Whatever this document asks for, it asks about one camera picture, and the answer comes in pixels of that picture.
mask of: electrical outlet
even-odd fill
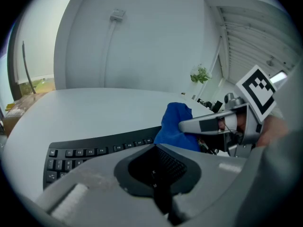
[[[110,16],[110,20],[122,21],[124,14],[125,14],[125,10],[115,9],[112,15]]]

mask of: white desk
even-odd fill
[[[3,152],[13,188],[35,201],[43,192],[50,143],[107,136],[159,126],[171,102],[185,103],[193,117],[213,112],[182,95],[115,88],[57,90],[37,101],[19,120]]]

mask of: blue cloth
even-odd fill
[[[182,133],[180,121],[192,119],[191,109],[186,104],[170,103],[162,118],[162,129],[157,134],[154,144],[169,144],[184,149],[200,151],[195,135]]]

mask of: white wall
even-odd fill
[[[105,86],[198,94],[190,70],[200,63],[211,68],[219,40],[204,0],[83,0],[67,44],[66,87],[99,87],[115,8],[126,14],[112,37]]]
[[[218,92],[216,93],[215,97],[214,97],[214,102],[216,101],[220,101],[221,103],[223,103],[221,109],[224,109],[224,97],[226,94],[228,93],[233,93],[235,97],[238,97],[235,93],[234,93],[234,88],[235,85],[230,83],[229,81],[224,80],[224,82],[221,85],[221,88],[218,90]]]
[[[53,77],[54,46],[59,24],[70,0],[33,0],[18,28],[14,60],[18,83],[28,81],[22,56],[25,43],[27,68],[31,79]]]
[[[200,96],[203,101],[212,102],[214,94],[217,92],[220,81],[222,79],[222,72],[219,60],[217,59],[212,71],[212,79],[208,80],[205,84],[205,88]]]

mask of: keyboard key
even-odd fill
[[[134,143],[134,145],[135,145],[135,146],[142,146],[142,145],[144,145],[144,142],[143,142],[143,140],[136,141],[136,142]]]
[[[79,166],[79,165],[81,165],[83,163],[83,161],[82,160],[79,160],[79,161],[75,161],[75,167],[76,166]]]
[[[62,165],[63,165],[63,161],[62,160],[56,160],[55,170],[56,171],[62,171]]]
[[[152,144],[153,140],[152,140],[152,138],[147,138],[147,139],[144,140],[144,143],[145,144]]]
[[[121,150],[124,150],[123,145],[114,146],[114,152],[121,151]]]
[[[47,170],[53,170],[53,165],[54,165],[54,160],[53,159],[49,159],[47,161]]]
[[[134,143],[128,143],[128,144],[124,144],[125,149],[129,149],[134,147]]]
[[[49,151],[49,156],[50,157],[57,157],[57,150],[56,149],[51,149],[50,151]]]
[[[107,147],[98,148],[97,154],[98,154],[98,156],[108,154],[108,148]]]
[[[72,161],[65,161],[65,167],[64,167],[64,169],[66,170],[66,171],[71,171],[72,170]]]
[[[59,177],[62,178],[66,175],[66,172],[60,172]]]
[[[95,155],[96,155],[95,149],[87,149],[87,150],[86,150],[86,156],[87,156],[87,157],[93,157],[93,156],[95,156]]]
[[[53,183],[57,180],[57,173],[52,171],[46,171],[46,182]]]
[[[65,157],[73,157],[74,156],[74,150],[73,149],[68,149],[65,152]]]
[[[77,157],[82,157],[84,155],[84,150],[83,149],[77,149],[76,150],[76,156]]]

